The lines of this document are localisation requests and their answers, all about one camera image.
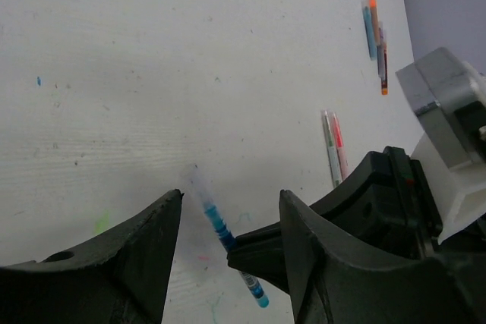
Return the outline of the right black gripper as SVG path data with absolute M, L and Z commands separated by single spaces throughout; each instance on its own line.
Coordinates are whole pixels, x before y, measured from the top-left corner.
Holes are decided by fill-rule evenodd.
M 368 152 L 339 186 L 309 207 L 334 218 L 369 187 L 374 200 L 364 207 L 364 219 L 371 222 L 364 242 L 411 260 L 433 255 L 443 223 L 421 163 L 402 148 Z

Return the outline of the red highlighter pen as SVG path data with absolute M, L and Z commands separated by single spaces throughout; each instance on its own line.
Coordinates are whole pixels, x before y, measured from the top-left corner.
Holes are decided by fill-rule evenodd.
M 331 128 L 333 130 L 333 136 L 336 143 L 336 150 L 338 155 L 341 179 L 344 181 L 349 176 L 348 161 L 346 158 L 344 142 L 342 139 L 342 133 L 339 126 L 339 119 L 337 118 L 335 112 L 331 112 Z

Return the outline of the green thin pen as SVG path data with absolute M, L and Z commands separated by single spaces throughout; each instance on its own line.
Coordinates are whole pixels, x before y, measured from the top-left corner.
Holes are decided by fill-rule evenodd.
M 337 154 L 336 144 L 330 123 L 330 116 L 327 111 L 321 112 L 323 123 L 323 133 L 326 140 L 327 155 L 330 164 L 330 173 L 333 181 L 333 187 L 336 188 L 342 183 L 342 175 L 339 166 L 339 157 Z

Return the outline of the purple red pen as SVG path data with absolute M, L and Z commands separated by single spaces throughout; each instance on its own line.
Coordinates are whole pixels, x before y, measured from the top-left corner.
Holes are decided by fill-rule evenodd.
M 383 23 L 379 22 L 380 45 L 377 47 L 378 59 L 378 74 L 380 77 L 380 90 L 382 95 L 388 94 L 388 72 L 387 72 L 387 43 Z

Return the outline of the blue gel pen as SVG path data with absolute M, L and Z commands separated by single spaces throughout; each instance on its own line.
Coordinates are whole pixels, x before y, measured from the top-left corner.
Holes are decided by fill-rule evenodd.
M 225 219 L 217 208 L 210 188 L 200 174 L 198 166 L 195 164 L 189 165 L 184 171 L 183 178 L 187 181 L 191 199 L 202 209 L 225 251 L 229 253 L 232 249 L 235 249 L 237 247 L 235 236 L 228 228 Z M 270 301 L 259 280 L 243 271 L 239 271 L 238 274 L 257 302 L 257 305 L 260 308 L 268 307 Z

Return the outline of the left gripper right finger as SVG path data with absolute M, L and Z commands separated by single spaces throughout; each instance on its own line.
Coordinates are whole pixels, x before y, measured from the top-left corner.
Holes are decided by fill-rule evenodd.
M 279 198 L 296 323 L 483 323 L 485 255 L 409 260 L 360 241 L 290 190 Z

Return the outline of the light blue pen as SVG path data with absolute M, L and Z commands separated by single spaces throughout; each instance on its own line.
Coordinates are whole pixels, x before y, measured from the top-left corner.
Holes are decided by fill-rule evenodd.
M 368 0 L 361 1 L 361 9 L 364 19 L 364 27 L 368 41 L 368 52 L 371 60 L 377 60 L 377 44 L 374 38 L 374 28 L 371 17 L 371 7 Z

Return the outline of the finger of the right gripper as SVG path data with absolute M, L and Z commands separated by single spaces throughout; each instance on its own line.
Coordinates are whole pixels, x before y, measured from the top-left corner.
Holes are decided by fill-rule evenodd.
M 293 295 L 296 275 L 296 227 L 269 225 L 239 235 L 228 264 L 262 278 Z

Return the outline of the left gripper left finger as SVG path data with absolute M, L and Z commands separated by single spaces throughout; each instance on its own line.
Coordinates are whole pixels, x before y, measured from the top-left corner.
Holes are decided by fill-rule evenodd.
M 82 244 L 3 266 L 1 321 L 162 322 L 181 203 L 181 191 L 171 190 Z

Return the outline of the orange tipped pen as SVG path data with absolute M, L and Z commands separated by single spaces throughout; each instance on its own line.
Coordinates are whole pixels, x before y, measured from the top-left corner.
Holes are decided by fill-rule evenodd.
M 378 13 L 377 13 L 377 0 L 368 0 L 368 1 L 370 6 L 370 12 L 371 12 L 371 21 L 372 21 L 372 26 L 374 31 L 374 39 L 376 45 L 379 46 L 381 44 L 381 41 L 380 41 L 380 25 L 379 25 Z

